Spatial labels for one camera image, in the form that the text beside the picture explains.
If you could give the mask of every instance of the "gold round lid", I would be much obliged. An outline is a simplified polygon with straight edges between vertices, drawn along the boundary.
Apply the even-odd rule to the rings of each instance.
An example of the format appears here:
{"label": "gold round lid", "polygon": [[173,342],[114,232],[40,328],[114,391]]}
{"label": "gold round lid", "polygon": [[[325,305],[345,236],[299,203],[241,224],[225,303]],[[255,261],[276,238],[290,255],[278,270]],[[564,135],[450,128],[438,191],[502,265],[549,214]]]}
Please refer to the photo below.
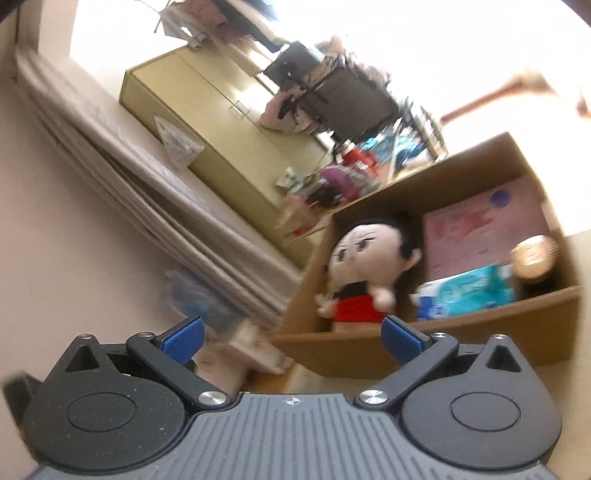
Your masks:
{"label": "gold round lid", "polygon": [[548,276],[558,259],[558,244],[546,235],[523,240],[511,251],[513,275],[529,282],[538,282]]}

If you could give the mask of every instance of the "cabinet handle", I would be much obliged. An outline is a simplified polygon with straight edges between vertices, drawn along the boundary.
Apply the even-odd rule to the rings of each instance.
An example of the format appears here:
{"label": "cabinet handle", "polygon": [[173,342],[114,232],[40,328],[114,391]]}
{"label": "cabinet handle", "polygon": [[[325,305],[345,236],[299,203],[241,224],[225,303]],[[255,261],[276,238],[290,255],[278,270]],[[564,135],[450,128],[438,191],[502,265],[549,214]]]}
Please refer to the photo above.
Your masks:
{"label": "cabinet handle", "polygon": [[236,108],[238,108],[240,113],[243,115],[248,115],[251,112],[251,110],[247,108],[246,105],[244,105],[244,103],[242,103],[240,100],[236,102]]}
{"label": "cabinet handle", "polygon": [[244,113],[242,113],[237,107],[235,107],[234,105],[232,105],[230,107],[230,111],[236,115],[240,120],[242,120],[244,118]]}

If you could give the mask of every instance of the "wooden cabinet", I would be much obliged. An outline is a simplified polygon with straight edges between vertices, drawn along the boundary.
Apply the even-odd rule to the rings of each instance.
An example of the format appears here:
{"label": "wooden cabinet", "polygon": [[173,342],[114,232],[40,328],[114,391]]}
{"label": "wooden cabinet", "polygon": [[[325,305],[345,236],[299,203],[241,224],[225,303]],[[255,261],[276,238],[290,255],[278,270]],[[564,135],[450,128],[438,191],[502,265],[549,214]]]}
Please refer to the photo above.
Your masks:
{"label": "wooden cabinet", "polygon": [[304,267],[312,244],[284,245],[276,227],[282,195],[274,186],[287,167],[305,176],[326,151],[305,134],[257,124],[271,93],[214,45],[181,48],[127,72],[121,104],[157,138],[154,115],[198,139],[206,149],[189,167],[295,264]]}

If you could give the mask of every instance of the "gray ribbed plate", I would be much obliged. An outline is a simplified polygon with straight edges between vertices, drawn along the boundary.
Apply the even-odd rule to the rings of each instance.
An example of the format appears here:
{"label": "gray ribbed plate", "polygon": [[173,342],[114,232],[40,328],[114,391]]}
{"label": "gray ribbed plate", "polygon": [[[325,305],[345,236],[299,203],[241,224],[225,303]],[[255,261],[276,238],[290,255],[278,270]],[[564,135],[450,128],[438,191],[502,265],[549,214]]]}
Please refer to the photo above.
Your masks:
{"label": "gray ribbed plate", "polygon": [[[30,480],[90,480],[45,466]],[[542,465],[523,472],[468,472],[418,450],[389,415],[343,395],[245,394],[230,410],[197,416],[155,462],[97,480],[558,480]]]}

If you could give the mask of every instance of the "plush doll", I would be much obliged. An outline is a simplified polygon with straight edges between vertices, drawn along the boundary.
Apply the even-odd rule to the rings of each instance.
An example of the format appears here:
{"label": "plush doll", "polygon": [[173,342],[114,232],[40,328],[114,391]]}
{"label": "plush doll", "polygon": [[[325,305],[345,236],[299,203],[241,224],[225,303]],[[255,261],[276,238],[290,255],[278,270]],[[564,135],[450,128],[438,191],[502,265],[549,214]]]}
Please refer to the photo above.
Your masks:
{"label": "plush doll", "polygon": [[394,284],[419,260],[404,216],[357,224],[332,252],[329,292],[316,297],[318,314],[334,320],[333,331],[378,327],[394,311]]}

